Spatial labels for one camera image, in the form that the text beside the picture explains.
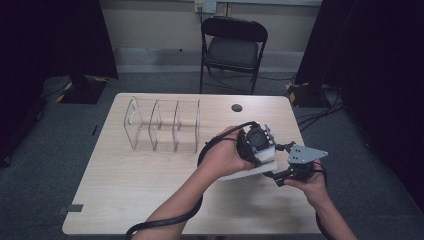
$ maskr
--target black curtain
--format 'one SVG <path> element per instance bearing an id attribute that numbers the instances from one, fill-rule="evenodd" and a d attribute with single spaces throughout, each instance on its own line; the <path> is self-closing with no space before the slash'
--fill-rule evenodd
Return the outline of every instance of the black curtain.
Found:
<path id="1" fill-rule="evenodd" d="M 323 1 L 296 84 L 340 87 L 371 149 L 424 210 L 424 1 L 356 0 L 339 15 L 340 5 Z"/>
<path id="2" fill-rule="evenodd" d="M 0 160 L 47 78 L 118 79 L 98 0 L 0 1 L 0 46 Z"/>

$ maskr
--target electrical outlet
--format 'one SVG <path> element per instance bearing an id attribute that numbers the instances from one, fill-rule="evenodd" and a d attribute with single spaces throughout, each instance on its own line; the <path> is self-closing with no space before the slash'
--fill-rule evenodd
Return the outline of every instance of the electrical outlet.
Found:
<path id="1" fill-rule="evenodd" d="M 194 1 L 194 12 L 206 12 L 205 5 L 205 1 Z"/>

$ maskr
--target person's right hand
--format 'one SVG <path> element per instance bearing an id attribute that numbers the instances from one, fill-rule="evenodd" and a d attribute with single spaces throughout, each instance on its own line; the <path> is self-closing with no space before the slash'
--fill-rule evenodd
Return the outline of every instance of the person's right hand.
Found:
<path id="1" fill-rule="evenodd" d="M 322 170 L 319 165 L 321 163 L 320 160 L 315 160 L 314 162 L 314 170 Z M 286 179 L 284 184 L 302 190 L 309 204 L 314 208 L 319 207 L 320 203 L 331 201 L 327 193 L 323 173 L 315 172 L 306 182 Z"/>

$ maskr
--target wooden tabletop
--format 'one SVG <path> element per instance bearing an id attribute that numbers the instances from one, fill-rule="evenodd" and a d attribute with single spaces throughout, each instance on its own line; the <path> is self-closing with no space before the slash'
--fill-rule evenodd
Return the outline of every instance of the wooden tabletop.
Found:
<path id="1" fill-rule="evenodd" d="M 195 170 L 200 152 L 133 150 L 124 129 L 131 98 L 200 100 L 199 149 L 230 125 L 256 121 L 268 124 L 277 143 L 303 145 L 293 111 L 282 96 L 118 94 L 112 104 L 63 231 L 70 235 L 121 235 L 170 197 Z M 241 112 L 231 109 L 243 107 Z M 277 152 L 279 170 L 288 167 L 288 154 Z M 261 174 L 217 181 L 205 193 L 202 208 L 188 221 L 183 234 L 299 234 L 319 233 L 314 209 L 298 189 L 277 187 Z"/>

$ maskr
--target wall outlet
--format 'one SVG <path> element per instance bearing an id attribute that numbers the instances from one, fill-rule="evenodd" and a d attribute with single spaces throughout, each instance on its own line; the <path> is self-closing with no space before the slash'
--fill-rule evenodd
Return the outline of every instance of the wall outlet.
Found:
<path id="1" fill-rule="evenodd" d="M 216 13 L 216 1 L 194 1 L 194 12 Z"/>
<path id="2" fill-rule="evenodd" d="M 206 12 L 205 1 L 194 1 L 194 12 Z"/>

